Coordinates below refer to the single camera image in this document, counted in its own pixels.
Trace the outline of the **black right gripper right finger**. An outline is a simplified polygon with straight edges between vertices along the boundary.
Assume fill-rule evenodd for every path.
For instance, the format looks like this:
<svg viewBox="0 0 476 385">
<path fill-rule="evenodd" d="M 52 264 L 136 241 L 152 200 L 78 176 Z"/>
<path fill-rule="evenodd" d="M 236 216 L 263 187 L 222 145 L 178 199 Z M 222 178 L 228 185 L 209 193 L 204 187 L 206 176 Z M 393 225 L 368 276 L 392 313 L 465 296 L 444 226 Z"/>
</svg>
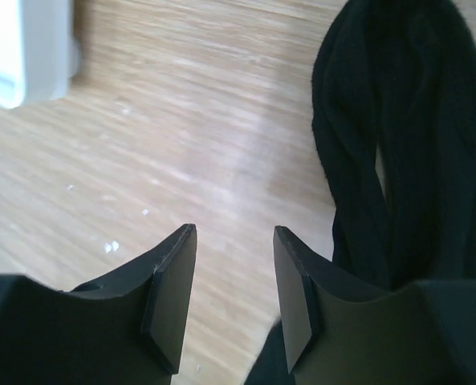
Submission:
<svg viewBox="0 0 476 385">
<path fill-rule="evenodd" d="M 476 384 L 476 280 L 395 292 L 274 235 L 287 368 L 298 384 Z"/>
</svg>

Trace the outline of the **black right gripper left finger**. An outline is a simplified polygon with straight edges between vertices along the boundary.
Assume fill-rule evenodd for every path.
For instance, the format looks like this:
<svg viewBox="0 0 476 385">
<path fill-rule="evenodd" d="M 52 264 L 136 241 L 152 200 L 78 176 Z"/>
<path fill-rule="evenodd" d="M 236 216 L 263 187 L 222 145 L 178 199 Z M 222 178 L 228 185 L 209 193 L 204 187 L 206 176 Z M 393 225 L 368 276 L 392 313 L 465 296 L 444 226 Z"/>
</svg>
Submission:
<svg viewBox="0 0 476 385">
<path fill-rule="evenodd" d="M 0 384 L 170 383 L 196 252 L 196 227 L 185 224 L 70 291 L 0 274 Z"/>
</svg>

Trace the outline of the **black tank top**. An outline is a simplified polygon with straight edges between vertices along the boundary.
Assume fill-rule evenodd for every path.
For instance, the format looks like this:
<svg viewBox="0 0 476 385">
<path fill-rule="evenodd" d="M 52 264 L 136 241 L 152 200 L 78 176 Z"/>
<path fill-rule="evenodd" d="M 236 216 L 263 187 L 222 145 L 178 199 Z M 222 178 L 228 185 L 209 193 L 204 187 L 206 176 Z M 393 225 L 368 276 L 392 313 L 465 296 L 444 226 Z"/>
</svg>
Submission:
<svg viewBox="0 0 476 385">
<path fill-rule="evenodd" d="M 349 1 L 312 74 L 336 206 L 325 258 L 395 292 L 476 280 L 476 44 L 451 1 Z M 298 384 L 281 313 L 249 384 Z"/>
</svg>

